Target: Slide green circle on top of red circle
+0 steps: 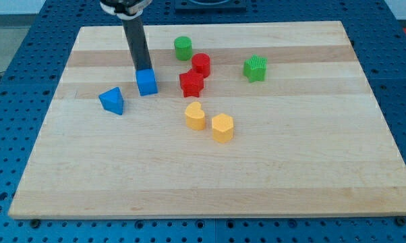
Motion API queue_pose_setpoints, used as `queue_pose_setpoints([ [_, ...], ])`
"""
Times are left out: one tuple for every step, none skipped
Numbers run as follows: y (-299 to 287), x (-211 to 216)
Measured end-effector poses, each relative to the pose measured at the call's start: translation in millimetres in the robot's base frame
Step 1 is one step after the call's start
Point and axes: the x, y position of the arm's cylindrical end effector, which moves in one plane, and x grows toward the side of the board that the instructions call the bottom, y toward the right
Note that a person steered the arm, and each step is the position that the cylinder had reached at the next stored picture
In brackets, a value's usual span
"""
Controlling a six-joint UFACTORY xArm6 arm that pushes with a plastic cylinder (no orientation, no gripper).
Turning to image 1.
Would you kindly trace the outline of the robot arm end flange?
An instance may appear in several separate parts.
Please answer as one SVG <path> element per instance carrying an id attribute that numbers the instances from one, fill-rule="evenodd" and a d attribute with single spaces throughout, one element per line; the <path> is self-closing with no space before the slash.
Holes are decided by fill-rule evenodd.
<path id="1" fill-rule="evenodd" d="M 106 13 L 120 20 L 133 20 L 142 15 L 152 0 L 100 0 L 100 6 Z"/>

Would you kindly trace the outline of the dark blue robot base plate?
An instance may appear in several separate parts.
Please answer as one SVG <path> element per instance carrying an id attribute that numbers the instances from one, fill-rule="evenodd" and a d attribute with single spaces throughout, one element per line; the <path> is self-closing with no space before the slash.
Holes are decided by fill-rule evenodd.
<path id="1" fill-rule="evenodd" d="M 176 12 L 245 11 L 247 0 L 174 0 Z"/>

